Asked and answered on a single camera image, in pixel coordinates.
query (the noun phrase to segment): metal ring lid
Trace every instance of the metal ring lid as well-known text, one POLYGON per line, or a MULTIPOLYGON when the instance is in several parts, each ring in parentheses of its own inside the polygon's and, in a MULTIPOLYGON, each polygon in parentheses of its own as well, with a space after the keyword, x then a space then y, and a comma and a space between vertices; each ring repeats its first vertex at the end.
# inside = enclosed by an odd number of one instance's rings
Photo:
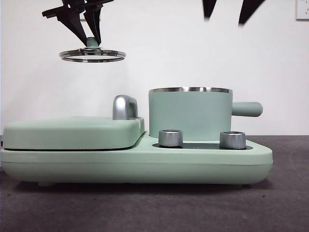
POLYGON ((94 37, 87 38, 87 47, 59 53, 61 59, 82 63, 102 63, 124 60, 124 52, 104 50, 98 46, 94 37))

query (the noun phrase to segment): pot handle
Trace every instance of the pot handle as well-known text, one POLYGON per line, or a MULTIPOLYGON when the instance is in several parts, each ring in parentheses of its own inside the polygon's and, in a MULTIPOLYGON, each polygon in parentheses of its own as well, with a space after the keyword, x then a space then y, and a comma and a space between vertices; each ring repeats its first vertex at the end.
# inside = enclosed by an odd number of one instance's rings
POLYGON ((263 112, 263 107, 258 102, 233 102, 232 115, 259 117, 263 112))

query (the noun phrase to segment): metal handle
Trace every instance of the metal handle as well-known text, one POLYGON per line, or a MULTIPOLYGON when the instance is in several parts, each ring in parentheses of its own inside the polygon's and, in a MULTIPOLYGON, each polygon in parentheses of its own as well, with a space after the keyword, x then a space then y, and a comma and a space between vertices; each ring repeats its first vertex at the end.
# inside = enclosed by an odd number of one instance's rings
POLYGON ((112 119, 129 120, 130 117, 138 117, 137 101, 128 95, 116 96, 112 106, 112 119))
POLYGON ((258 102, 233 102, 232 115, 259 117, 263 112, 263 107, 258 102))

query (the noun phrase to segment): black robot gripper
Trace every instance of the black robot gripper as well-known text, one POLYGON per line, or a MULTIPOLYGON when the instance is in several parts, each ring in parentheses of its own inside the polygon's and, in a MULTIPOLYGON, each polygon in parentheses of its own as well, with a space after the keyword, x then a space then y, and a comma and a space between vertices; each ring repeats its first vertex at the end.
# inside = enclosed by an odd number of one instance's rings
POLYGON ((84 17, 98 44, 101 43, 100 14, 103 4, 113 0, 62 0, 63 6, 42 12, 46 18, 57 17, 57 20, 72 31, 87 46, 87 37, 80 20, 84 17))

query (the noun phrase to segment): stainless steel rim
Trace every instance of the stainless steel rim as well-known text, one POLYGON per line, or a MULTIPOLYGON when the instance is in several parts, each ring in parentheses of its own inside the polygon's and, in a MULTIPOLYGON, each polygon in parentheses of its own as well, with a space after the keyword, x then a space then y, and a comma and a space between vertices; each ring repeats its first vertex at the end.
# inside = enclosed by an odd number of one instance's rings
POLYGON ((83 63, 100 63, 100 62, 114 62, 124 60, 126 54, 124 52, 113 51, 113 50, 102 50, 102 49, 89 49, 82 48, 77 50, 65 51, 59 53, 61 59, 72 62, 83 62, 83 63), (85 56, 85 58, 72 58, 75 56, 85 56), (102 56, 100 59, 87 59, 87 56, 102 56), (110 56, 115 58, 104 58, 104 56, 110 56))
POLYGON ((149 93, 156 92, 218 92, 218 93, 232 93, 228 88, 213 88, 213 87, 171 87, 171 88, 155 88, 149 90, 149 93))

